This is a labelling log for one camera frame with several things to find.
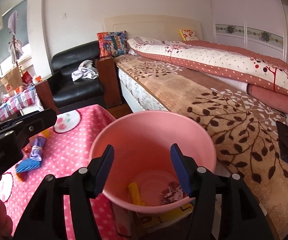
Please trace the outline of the blue foam net sleeve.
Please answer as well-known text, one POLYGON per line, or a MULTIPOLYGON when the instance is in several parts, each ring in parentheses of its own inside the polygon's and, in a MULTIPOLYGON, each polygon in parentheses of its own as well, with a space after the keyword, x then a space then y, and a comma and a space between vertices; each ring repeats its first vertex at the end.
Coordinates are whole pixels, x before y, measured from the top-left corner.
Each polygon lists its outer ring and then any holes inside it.
POLYGON ((15 171, 16 173, 28 172, 40 168, 41 165, 42 165, 41 161, 28 158, 17 164, 15 171))

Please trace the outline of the pink plastic trash bin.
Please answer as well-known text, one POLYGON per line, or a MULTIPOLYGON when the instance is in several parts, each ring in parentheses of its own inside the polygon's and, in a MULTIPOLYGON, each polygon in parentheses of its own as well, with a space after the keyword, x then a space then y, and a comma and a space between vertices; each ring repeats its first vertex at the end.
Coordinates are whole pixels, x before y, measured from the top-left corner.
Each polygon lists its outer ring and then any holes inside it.
POLYGON ((163 213, 191 201, 185 197, 163 205, 160 193, 178 181, 170 150, 178 144, 185 156, 214 172, 216 149, 209 134, 192 119, 168 111, 141 111, 121 117, 105 127, 92 143, 91 158, 114 148, 114 161, 103 194, 114 204, 139 213, 163 213), (128 185, 136 182, 146 206, 134 205, 128 185))

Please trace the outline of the crumpled floral paper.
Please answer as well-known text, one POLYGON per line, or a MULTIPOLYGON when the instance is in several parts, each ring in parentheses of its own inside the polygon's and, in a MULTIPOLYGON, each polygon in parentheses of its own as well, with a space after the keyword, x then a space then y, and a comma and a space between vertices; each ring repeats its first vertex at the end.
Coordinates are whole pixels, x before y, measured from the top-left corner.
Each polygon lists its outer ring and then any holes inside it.
POLYGON ((171 181, 167 189, 160 193, 160 201, 163 205, 172 204, 186 197, 180 184, 177 181, 171 181))

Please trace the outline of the purple plastic wrapper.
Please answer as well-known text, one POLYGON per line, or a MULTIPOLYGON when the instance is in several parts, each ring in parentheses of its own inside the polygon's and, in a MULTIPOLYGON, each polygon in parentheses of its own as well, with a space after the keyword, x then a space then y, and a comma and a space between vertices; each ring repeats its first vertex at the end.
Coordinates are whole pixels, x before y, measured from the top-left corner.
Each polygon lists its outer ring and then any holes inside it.
POLYGON ((46 142, 47 139, 45 137, 37 136, 34 139, 33 145, 31 147, 31 152, 29 155, 30 159, 35 161, 42 161, 43 147, 46 142))

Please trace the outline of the plaid tablecloth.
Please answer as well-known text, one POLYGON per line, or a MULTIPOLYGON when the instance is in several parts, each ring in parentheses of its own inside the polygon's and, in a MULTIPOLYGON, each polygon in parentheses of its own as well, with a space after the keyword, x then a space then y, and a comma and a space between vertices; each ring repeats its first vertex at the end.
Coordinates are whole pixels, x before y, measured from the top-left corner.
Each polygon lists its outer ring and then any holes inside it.
POLYGON ((10 97, 5 103, 0 105, 0 123, 17 114, 22 109, 30 107, 36 103, 36 88, 30 86, 23 92, 10 97))

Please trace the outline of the yellow wrapper in bin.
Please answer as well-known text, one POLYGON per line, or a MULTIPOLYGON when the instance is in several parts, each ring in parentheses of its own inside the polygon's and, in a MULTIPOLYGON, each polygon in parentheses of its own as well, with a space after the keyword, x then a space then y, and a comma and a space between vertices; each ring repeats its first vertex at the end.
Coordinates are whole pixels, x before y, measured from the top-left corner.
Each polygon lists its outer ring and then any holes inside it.
POLYGON ((146 206, 136 182, 132 182, 128 185, 128 191, 134 205, 146 206))

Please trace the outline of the pink polka dot blanket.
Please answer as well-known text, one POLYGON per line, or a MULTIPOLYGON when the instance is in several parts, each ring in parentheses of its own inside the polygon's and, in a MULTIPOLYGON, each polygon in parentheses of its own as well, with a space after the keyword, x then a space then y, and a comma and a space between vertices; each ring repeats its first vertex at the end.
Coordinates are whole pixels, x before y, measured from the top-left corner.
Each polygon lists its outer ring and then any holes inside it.
POLYGON ((49 129, 40 168, 29 171, 24 181, 18 178, 14 167, 3 175, 0 198, 14 227, 42 179, 47 174, 57 178, 69 176, 78 168, 86 167, 93 141, 102 129, 115 121, 107 110, 96 105, 80 108, 78 112, 81 120, 71 131, 59 134, 53 128, 49 129))

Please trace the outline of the brown paper shopping bag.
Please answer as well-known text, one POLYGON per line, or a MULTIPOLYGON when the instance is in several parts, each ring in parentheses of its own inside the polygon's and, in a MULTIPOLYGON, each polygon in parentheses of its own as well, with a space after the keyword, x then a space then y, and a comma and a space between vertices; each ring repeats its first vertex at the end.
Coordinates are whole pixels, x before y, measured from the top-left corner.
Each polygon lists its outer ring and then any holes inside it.
POLYGON ((18 67, 13 67, 2 78, 1 83, 4 85, 9 96, 14 95, 14 90, 23 85, 22 77, 18 67))

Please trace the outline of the red gift bag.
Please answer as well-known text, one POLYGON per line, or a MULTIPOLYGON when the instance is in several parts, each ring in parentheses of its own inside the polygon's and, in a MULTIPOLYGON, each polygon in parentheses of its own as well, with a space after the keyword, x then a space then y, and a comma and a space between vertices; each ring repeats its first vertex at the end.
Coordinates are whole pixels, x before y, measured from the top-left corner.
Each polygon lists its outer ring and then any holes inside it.
POLYGON ((27 85, 33 83, 33 78, 32 78, 32 76, 30 75, 30 73, 28 71, 25 71, 22 74, 22 81, 23 81, 23 83, 25 83, 27 85))

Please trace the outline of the brown leaf pattern bedspread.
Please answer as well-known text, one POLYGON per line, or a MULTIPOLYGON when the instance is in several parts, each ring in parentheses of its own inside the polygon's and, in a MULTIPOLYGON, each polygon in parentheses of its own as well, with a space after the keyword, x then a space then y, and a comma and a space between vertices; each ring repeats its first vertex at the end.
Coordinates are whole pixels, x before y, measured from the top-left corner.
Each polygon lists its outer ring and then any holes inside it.
POLYGON ((277 237, 288 239, 288 163, 281 157, 276 127, 285 115, 196 70, 130 54, 115 63, 162 108, 203 126, 215 144, 217 161, 245 180, 277 237))

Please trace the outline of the white quilted mattress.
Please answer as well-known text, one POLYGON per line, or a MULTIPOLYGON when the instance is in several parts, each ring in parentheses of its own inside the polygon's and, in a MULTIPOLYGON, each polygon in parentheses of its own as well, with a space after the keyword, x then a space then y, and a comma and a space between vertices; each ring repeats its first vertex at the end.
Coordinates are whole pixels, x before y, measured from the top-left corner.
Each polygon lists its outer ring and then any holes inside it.
POLYGON ((118 69, 122 96, 133 113, 141 111, 168 111, 154 96, 123 70, 118 69))

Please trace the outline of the hanging white clothes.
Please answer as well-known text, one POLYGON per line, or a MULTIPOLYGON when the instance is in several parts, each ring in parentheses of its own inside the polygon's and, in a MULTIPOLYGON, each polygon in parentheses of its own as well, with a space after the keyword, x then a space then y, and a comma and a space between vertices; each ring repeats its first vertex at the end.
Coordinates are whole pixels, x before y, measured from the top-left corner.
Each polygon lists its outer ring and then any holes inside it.
POLYGON ((22 42, 16 38, 18 11, 15 10, 8 19, 8 28, 12 33, 12 40, 9 42, 9 53, 13 64, 18 65, 17 60, 23 55, 22 42))

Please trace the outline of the black smartphone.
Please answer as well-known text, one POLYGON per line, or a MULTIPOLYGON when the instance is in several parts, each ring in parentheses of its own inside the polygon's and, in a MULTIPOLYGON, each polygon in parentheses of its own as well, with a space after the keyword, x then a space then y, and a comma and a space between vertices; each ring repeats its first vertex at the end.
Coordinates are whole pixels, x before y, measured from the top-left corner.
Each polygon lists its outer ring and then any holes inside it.
POLYGON ((288 126, 280 121, 276 121, 278 131, 278 143, 280 156, 283 161, 288 163, 288 126))

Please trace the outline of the white crumpled cloth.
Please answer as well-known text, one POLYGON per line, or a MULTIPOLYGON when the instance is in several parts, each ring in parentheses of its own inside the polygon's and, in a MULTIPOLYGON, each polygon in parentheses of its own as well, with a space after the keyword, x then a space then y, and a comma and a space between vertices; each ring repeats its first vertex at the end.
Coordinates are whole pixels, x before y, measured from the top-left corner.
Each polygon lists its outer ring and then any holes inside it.
POLYGON ((72 72, 72 81, 75 82, 79 79, 97 79, 98 71, 93 66, 93 62, 91 60, 83 61, 77 68, 77 70, 72 72))

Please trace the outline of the white red dotted quilt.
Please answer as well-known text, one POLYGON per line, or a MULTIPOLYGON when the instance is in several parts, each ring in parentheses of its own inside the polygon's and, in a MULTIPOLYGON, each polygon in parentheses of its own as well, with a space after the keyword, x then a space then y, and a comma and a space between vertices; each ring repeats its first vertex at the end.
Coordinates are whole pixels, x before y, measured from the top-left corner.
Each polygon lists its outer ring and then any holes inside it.
POLYGON ((225 77, 288 96, 288 64, 253 51, 206 41, 127 41, 137 54, 192 70, 225 77))

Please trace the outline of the pink folded blanket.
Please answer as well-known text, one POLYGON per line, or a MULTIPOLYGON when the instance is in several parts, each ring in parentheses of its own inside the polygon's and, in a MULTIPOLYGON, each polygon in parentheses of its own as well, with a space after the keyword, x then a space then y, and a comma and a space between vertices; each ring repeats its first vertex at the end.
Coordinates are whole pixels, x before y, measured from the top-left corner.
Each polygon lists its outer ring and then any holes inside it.
POLYGON ((251 84, 247 85, 246 91, 264 104, 288 114, 288 96, 251 84))

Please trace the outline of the colourful patterned cushion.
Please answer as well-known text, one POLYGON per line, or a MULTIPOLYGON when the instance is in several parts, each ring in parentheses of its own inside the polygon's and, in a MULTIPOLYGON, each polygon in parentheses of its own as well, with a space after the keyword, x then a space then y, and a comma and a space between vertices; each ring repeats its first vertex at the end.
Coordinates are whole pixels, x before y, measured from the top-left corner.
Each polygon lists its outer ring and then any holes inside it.
POLYGON ((100 57, 118 57, 127 53, 127 32, 101 32, 97 33, 100 48, 100 57))

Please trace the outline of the yellow red small pillow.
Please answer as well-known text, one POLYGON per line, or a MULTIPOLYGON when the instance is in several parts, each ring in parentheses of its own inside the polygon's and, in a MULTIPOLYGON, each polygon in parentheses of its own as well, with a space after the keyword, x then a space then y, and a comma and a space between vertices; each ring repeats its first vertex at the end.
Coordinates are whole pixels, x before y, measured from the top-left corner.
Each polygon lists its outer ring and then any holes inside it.
POLYGON ((183 41, 198 41, 198 36, 194 30, 191 29, 180 29, 179 34, 183 41))

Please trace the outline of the beige bed headboard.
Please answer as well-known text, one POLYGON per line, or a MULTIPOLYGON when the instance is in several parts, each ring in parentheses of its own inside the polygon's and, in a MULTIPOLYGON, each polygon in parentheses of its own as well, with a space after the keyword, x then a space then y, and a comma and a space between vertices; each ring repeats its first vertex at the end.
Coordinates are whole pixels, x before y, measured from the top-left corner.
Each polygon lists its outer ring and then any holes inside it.
POLYGON ((104 30, 126 31, 128 38, 146 37, 156 40, 180 41, 180 29, 196 32, 199 40, 203 39, 200 22, 190 18, 166 15, 123 15, 105 18, 104 30))

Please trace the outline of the white wardrobe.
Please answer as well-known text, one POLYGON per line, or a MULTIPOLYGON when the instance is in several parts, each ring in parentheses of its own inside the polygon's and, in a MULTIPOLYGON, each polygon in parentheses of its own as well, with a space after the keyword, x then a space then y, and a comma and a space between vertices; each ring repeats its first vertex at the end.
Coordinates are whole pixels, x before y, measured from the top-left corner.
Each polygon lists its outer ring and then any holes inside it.
POLYGON ((210 0, 214 41, 288 63, 288 0, 210 0))

